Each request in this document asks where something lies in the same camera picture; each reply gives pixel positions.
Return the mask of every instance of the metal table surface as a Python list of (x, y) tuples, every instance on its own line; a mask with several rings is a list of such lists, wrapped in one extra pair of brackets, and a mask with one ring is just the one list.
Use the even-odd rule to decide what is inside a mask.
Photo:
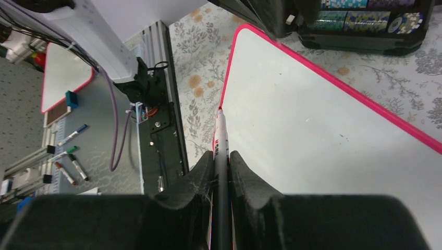
[[(119, 118), (116, 159), (126, 122), (125, 110), (129, 108), (129, 101), (123, 93), (115, 87), (113, 88)], [(73, 154), (89, 176), (90, 181), (82, 180), (69, 158), (63, 157), (60, 162), (78, 184), (73, 186), (64, 176), (60, 176), (59, 193), (80, 193), (95, 187), (98, 187), (99, 191), (104, 194), (141, 193), (136, 124), (132, 121), (129, 122), (120, 163), (118, 168), (111, 172), (109, 162), (114, 137), (114, 115), (105, 79), (102, 76), (95, 77), (77, 93), (77, 96), (79, 107), (66, 117), (64, 136), (69, 135), (83, 124), (87, 124), (89, 128), (63, 147), (64, 150), (74, 145), (79, 147)]]

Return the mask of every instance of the green poker chip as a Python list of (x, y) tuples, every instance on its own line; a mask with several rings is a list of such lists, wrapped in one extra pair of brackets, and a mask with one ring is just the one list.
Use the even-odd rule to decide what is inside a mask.
[(404, 13), (398, 15), (388, 27), (388, 33), (411, 34), (416, 32), (424, 20), (422, 13)]

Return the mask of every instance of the black marker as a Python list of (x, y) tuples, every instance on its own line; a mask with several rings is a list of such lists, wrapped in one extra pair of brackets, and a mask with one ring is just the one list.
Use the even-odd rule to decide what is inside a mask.
[(69, 159), (72, 161), (72, 164), (75, 166), (75, 168), (77, 169), (77, 171), (80, 173), (81, 177), (85, 180), (85, 181), (89, 181), (89, 177), (83, 172), (83, 170), (80, 167), (80, 164), (78, 164), (78, 162), (75, 159), (75, 156), (73, 154), (69, 154), (68, 155)]

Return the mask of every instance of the blue marker cap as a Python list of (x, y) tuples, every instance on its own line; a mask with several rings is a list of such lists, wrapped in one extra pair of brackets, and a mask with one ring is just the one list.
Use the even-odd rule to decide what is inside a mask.
[(88, 126), (86, 124), (84, 124), (79, 129), (77, 129), (77, 132), (80, 133), (81, 131), (85, 130), (86, 128), (88, 128)]

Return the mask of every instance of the floral tablecloth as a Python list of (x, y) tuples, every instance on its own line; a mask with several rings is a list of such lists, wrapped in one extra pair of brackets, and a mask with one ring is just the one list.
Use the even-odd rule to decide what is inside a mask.
[[(311, 50), (302, 46), (295, 35), (281, 42), (442, 141), (441, 7), (433, 10), (421, 48), (406, 57)], [(170, 26), (191, 167), (203, 152), (212, 148), (215, 114), (232, 39), (243, 23), (244, 20), (207, 3)]]

